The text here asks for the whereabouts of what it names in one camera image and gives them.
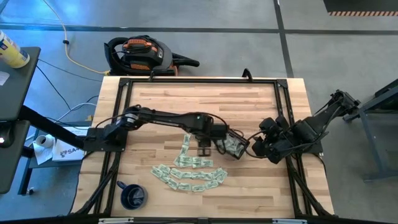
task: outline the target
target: desk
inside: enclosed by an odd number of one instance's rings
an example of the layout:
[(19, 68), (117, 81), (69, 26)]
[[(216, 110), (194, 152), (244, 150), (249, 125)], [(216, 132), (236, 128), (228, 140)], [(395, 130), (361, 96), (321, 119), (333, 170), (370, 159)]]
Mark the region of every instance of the desk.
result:
[[(112, 116), (119, 79), (120, 77), (104, 78), (93, 126)], [(287, 79), (287, 83), (295, 119), (310, 116), (303, 79)], [(119, 113), (123, 109), (125, 94), (126, 90), (123, 93)], [(191, 111), (214, 113), (224, 118), (231, 128), (243, 131), (246, 137), (258, 130), (258, 125), (264, 118), (277, 116), (274, 89), (263, 84), (135, 83), (130, 105), (136, 104), (173, 113)], [(202, 193), (177, 192), (159, 181), (150, 173), (151, 167), (159, 164), (174, 166), (173, 160), (179, 154), (183, 134), (181, 129), (154, 124), (146, 124), (139, 130), (129, 133), (126, 150), (122, 153), (118, 180), (127, 184), (143, 185), (149, 193), (149, 199), (142, 209), (125, 210), (120, 204), (121, 189), (116, 187), (111, 212), (113, 217), (287, 218), (294, 216), (284, 160), (275, 165), (266, 159), (254, 159), (243, 155), (236, 161), (214, 150), (211, 159), (214, 160), (215, 167), (221, 166), (229, 174), (220, 187)], [(196, 150), (197, 143), (191, 141), (188, 155), (194, 156)], [(103, 157), (103, 152), (94, 152), (83, 161), (73, 212), (83, 206), (97, 187)], [(315, 156), (306, 154), (303, 155), (303, 164), (309, 189), (324, 208), (333, 213), (321, 162)], [(107, 196), (108, 190), (105, 189), (102, 209)], [(303, 210), (300, 190), (298, 196)]]

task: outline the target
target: gray floor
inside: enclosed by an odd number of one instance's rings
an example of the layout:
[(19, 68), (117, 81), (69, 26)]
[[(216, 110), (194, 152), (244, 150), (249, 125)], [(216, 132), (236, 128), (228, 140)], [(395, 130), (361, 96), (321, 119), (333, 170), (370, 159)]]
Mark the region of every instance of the gray floor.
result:
[[(106, 0), (49, 1), (67, 24), (121, 27), (277, 28), (272, 0)], [(398, 17), (330, 17), (322, 0), (280, 0), (286, 29), (396, 30)], [(21, 14), (22, 8), (30, 12)], [(11, 0), (0, 19), (15, 24), (58, 24), (41, 1)], [(85, 77), (102, 79), (70, 63), (63, 51), (63, 32), (5, 30), (21, 46), (39, 46), (40, 58)], [(257, 77), (286, 77), (278, 34), (69, 32), (70, 55), (97, 70), (107, 70), (103, 42), (113, 37), (149, 34), (174, 52), (195, 58), (199, 68), (184, 68), (182, 75), (241, 75), (249, 68)], [(397, 78), (398, 38), (371, 35), (288, 35), (294, 76), (304, 78), (313, 111), (336, 89), (362, 101)], [(60, 93), (72, 105), (99, 93), (101, 83), (69, 76), (39, 62)], [(45, 78), (36, 72), (25, 105), (58, 118), (67, 107)], [(92, 106), (73, 112), (63, 121), (81, 121), (94, 113)], [(322, 141), (333, 206), (346, 218), (397, 222), (398, 178), (365, 184), (362, 178), (376, 171), (369, 144), (359, 121), (334, 120)], [(0, 195), (0, 220), (65, 215), (70, 209), (79, 167), (35, 170), (30, 185), (37, 193), (17, 196), (22, 167), (11, 191)], [(12, 203), (20, 212), (7, 206)]]

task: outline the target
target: white paper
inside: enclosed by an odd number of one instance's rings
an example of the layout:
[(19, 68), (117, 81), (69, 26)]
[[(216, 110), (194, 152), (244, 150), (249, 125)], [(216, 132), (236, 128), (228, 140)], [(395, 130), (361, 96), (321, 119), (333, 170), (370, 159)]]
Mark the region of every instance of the white paper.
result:
[(0, 72), (0, 86), (4, 85), (9, 77), (10, 74), (8, 74), (7, 72)]
[[(64, 127), (68, 131), (72, 132), (73, 134), (76, 134), (77, 136), (86, 136), (87, 135), (87, 129), (89, 127), (78, 127), (80, 129), (76, 129), (73, 127)], [(57, 143), (55, 144), (54, 150), (53, 150), (53, 161), (76, 161), (76, 160), (82, 160), (85, 155), (85, 151), (78, 149), (75, 146), (71, 146), (68, 143), (65, 143), (61, 140), (58, 140)]]
[(43, 162), (49, 160), (52, 158), (52, 152), (55, 148), (55, 139), (53, 139), (53, 144), (51, 147), (43, 147), (43, 146), (38, 146), (35, 142), (33, 142), (33, 148), (35, 151), (35, 156), (37, 160), (37, 165), (42, 164)]

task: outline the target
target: yellow extension cord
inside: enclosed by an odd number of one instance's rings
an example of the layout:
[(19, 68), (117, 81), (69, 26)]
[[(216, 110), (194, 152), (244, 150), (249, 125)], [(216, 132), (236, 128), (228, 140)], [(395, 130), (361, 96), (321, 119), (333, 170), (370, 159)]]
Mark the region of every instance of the yellow extension cord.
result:
[[(43, 0), (43, 2), (46, 3), (46, 5), (48, 5), (48, 7), (49, 7), (49, 8), (54, 12), (54, 14), (58, 17), (58, 20), (60, 21), (60, 23), (61, 23), (61, 25), (62, 25), (62, 28), (63, 28), (63, 33), (65, 34), (65, 40), (68, 40), (68, 37), (67, 37), (67, 30), (66, 30), (66, 28), (65, 28), (65, 24), (64, 24), (63, 21), (61, 20), (60, 16), (57, 14), (57, 12), (55, 12), (55, 10), (48, 4), (48, 2), (47, 2), (46, 0)], [(80, 67), (83, 67), (83, 68), (85, 68), (85, 69), (87, 69), (87, 70), (89, 70), (89, 71), (92, 71), (92, 72), (95, 72), (95, 73), (98, 73), (98, 74), (103, 74), (103, 75), (109, 75), (109, 73), (110, 73), (109, 70), (108, 70), (108, 71), (104, 71), (104, 72), (99, 72), (99, 71), (97, 71), (97, 70), (94, 70), (94, 69), (92, 69), (92, 68), (89, 68), (89, 67), (87, 67), (87, 66), (84, 66), (84, 65), (82, 65), (82, 64), (80, 64), (80, 63), (74, 61), (74, 59), (72, 59), (72, 58), (69, 57), (69, 54), (68, 54), (68, 44), (66, 44), (66, 43), (65, 43), (65, 55), (67, 55), (67, 58), (69, 59), (69, 61), (71, 61), (71, 62), (75, 63), (76, 65), (79, 65)]]

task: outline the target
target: wooden table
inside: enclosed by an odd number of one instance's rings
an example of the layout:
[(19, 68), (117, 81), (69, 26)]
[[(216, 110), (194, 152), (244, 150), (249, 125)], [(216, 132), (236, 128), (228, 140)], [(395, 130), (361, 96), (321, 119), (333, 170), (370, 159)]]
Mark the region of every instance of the wooden table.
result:
[[(104, 78), (93, 126), (112, 116), (119, 79), (120, 77)], [(303, 79), (289, 78), (287, 81), (295, 120), (310, 116)], [(119, 113), (122, 113), (125, 92)], [(274, 88), (267, 84), (135, 83), (130, 106), (136, 104), (173, 113), (192, 111), (214, 113), (224, 118), (231, 128), (243, 131), (246, 137), (258, 131), (258, 125), (264, 118), (277, 117)], [(149, 193), (149, 199), (146, 206), (139, 210), (126, 210), (120, 203), (121, 189), (116, 187), (113, 217), (288, 218), (294, 216), (284, 160), (275, 165), (267, 159), (255, 159), (243, 155), (237, 161), (214, 150), (211, 159), (214, 160), (215, 167), (221, 166), (228, 171), (228, 177), (221, 186), (194, 193), (174, 191), (159, 181), (150, 173), (151, 167), (159, 164), (173, 167), (173, 160), (179, 154), (183, 135), (184, 131), (181, 129), (155, 124), (146, 124), (139, 130), (129, 133), (126, 151), (122, 153), (118, 180), (126, 184), (144, 186)], [(197, 143), (191, 140), (188, 155), (194, 156), (196, 151)], [(103, 157), (103, 152), (95, 152), (83, 161), (72, 211), (81, 208), (97, 187)], [(333, 213), (321, 162), (314, 155), (306, 154), (303, 156), (303, 164), (308, 187), (324, 208)], [(203, 183), (202, 180), (186, 180), (186, 182)], [(304, 211), (302, 193), (300, 190), (297, 193)], [(108, 189), (105, 189), (101, 211), (105, 207), (107, 196)]]

